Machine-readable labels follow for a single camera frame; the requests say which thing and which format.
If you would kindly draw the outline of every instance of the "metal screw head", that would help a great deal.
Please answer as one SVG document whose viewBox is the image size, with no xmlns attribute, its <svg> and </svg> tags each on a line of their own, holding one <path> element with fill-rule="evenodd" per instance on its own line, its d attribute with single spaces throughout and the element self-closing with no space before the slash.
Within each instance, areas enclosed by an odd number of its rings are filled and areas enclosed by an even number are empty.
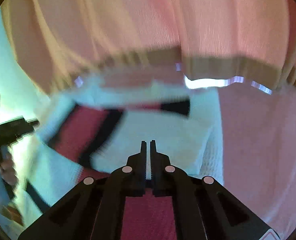
<svg viewBox="0 0 296 240">
<path fill-rule="evenodd" d="M 203 178 L 203 181 L 207 184 L 212 184 L 214 182 L 213 177 L 207 176 Z"/>
<path fill-rule="evenodd" d="M 170 165 L 170 166 L 165 167 L 165 170 L 166 170 L 166 172 L 174 172 L 176 170 L 176 168 Z"/>
<path fill-rule="evenodd" d="M 94 179 L 91 177 L 84 178 L 84 184 L 86 185 L 93 184 L 93 182 L 94 182 Z"/>
<path fill-rule="evenodd" d="M 125 166 L 125 167 L 122 168 L 122 171 L 123 171 L 124 173 L 129 173 L 129 172 L 132 171 L 132 167 L 130 167 L 130 166 Z"/>
</svg>

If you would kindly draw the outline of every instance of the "light blue wall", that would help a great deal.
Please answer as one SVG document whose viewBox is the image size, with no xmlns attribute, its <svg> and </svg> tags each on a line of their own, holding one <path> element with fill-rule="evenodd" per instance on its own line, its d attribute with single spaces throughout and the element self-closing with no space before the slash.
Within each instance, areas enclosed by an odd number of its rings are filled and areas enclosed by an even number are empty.
<svg viewBox="0 0 296 240">
<path fill-rule="evenodd" d="M 33 118 L 39 92 L 14 59 L 0 10 L 0 122 L 23 115 Z"/>
</svg>

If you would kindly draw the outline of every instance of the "black stripe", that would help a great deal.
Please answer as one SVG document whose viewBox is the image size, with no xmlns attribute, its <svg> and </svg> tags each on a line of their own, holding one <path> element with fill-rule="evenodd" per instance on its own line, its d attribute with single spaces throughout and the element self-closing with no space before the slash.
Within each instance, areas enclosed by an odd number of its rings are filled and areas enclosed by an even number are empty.
<svg viewBox="0 0 296 240">
<path fill-rule="evenodd" d="M 35 205 L 39 208 L 41 213 L 45 213 L 49 208 L 48 205 L 38 194 L 37 190 L 27 181 L 26 192 L 30 195 L 31 199 L 34 201 Z"/>
<path fill-rule="evenodd" d="M 78 110 L 80 108 L 79 105 L 75 105 L 75 107 L 71 110 L 71 112 L 67 115 L 67 117 L 65 118 L 65 120 L 63 120 L 63 122 L 61 123 L 61 125 L 59 126 L 57 132 L 54 134 L 54 136 L 48 141 L 47 145 L 48 147 L 54 149 L 55 145 L 59 139 L 59 134 L 63 128 L 63 124 L 69 120 L 69 118 L 76 112 L 76 110 Z"/>
<path fill-rule="evenodd" d="M 190 99 L 180 102 L 166 103 L 161 105 L 161 110 L 189 116 L 190 113 Z"/>
<path fill-rule="evenodd" d="M 84 150 L 79 157 L 78 163 L 85 167 L 91 168 L 90 155 L 96 152 L 111 136 L 115 127 L 123 115 L 123 110 L 111 109 L 106 119 L 100 125 L 98 133 L 93 137 L 88 148 Z"/>
</svg>

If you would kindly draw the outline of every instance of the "red fabric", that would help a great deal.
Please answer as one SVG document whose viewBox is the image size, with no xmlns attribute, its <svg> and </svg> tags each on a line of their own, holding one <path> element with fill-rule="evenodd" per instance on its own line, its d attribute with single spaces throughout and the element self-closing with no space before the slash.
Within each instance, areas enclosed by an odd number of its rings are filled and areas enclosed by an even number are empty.
<svg viewBox="0 0 296 240">
<path fill-rule="evenodd" d="M 171 197 L 156 198 L 151 189 L 143 197 L 127 197 L 120 239 L 177 239 Z"/>
<path fill-rule="evenodd" d="M 104 109 L 79 107 L 63 124 L 54 150 L 69 160 L 78 162 L 80 152 L 91 143 L 108 113 Z"/>
<path fill-rule="evenodd" d="M 160 104 L 145 104 L 145 105 L 129 105 L 127 106 L 126 109 L 128 110 L 134 110 L 134 109 L 137 109 L 137 110 L 160 110 L 161 108 L 161 105 Z"/>
</svg>

